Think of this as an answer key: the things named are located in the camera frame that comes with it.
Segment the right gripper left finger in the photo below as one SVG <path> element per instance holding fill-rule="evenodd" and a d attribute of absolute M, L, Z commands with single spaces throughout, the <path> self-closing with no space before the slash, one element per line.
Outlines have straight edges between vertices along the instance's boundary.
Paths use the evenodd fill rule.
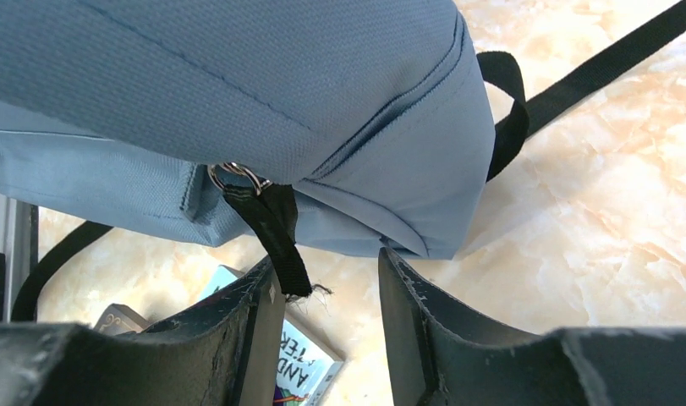
<path fill-rule="evenodd" d="M 269 405 L 284 310 L 264 259 L 139 333 L 0 323 L 0 405 Z"/>

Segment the blue student backpack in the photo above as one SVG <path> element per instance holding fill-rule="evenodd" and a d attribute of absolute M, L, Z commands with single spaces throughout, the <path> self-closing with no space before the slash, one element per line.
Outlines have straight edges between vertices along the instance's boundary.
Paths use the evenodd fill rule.
<path fill-rule="evenodd" d="M 11 317 L 114 227 L 449 259 L 524 142 L 686 31 L 686 1 L 533 98 L 451 1 L 0 1 L 0 193 L 85 219 Z"/>

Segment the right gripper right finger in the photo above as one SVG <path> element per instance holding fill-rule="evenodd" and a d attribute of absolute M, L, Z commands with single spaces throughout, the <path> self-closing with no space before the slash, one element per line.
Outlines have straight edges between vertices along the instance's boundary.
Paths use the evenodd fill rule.
<path fill-rule="evenodd" d="M 378 275 L 396 405 L 686 405 L 686 328 L 535 335 L 460 302 L 390 248 Z"/>

